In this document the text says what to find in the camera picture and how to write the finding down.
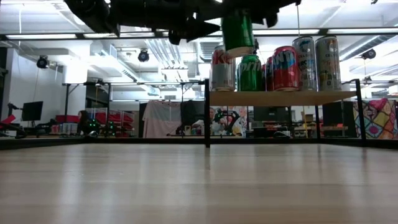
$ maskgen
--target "red can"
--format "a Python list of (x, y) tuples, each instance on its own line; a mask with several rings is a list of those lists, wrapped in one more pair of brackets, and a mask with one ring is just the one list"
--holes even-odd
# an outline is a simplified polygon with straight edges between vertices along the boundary
[(274, 90), (299, 90), (300, 73), (294, 47), (278, 47), (274, 51), (273, 58)]
[(263, 90), (267, 91), (266, 65), (261, 65), (261, 74), (262, 74), (261, 82), (262, 82)]
[(267, 91), (274, 91), (274, 69), (272, 68), (272, 56), (267, 59), (266, 63), (266, 83)]

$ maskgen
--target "wooden shelf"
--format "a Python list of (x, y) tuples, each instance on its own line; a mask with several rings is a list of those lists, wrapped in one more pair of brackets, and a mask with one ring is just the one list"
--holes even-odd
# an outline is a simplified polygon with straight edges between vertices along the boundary
[(211, 106), (315, 106), (356, 96), (354, 91), (210, 92)]

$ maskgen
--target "colorful quilt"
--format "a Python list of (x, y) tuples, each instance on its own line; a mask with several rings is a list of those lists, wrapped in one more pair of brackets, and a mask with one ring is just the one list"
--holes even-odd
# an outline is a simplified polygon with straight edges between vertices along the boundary
[[(357, 136), (361, 137), (358, 103), (353, 105)], [(369, 139), (398, 139), (396, 102), (386, 98), (363, 101), (366, 137)]]

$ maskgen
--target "silver can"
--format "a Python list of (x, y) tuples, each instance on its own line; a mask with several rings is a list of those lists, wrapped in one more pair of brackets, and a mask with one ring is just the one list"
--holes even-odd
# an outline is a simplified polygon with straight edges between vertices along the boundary
[(317, 91), (317, 64), (315, 61), (315, 42), (312, 37), (299, 37), (293, 40), (300, 70), (300, 90)]
[(214, 49), (211, 57), (210, 90), (235, 91), (236, 64), (223, 45)]
[(319, 90), (341, 90), (340, 60), (335, 36), (324, 36), (315, 42)]

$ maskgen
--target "white cloth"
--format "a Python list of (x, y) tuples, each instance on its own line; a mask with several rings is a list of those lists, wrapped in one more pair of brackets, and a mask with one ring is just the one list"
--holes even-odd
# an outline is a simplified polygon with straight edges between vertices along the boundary
[(145, 121), (144, 138), (166, 138), (168, 134), (175, 134), (175, 130), (181, 125), (181, 105), (150, 101), (142, 120)]

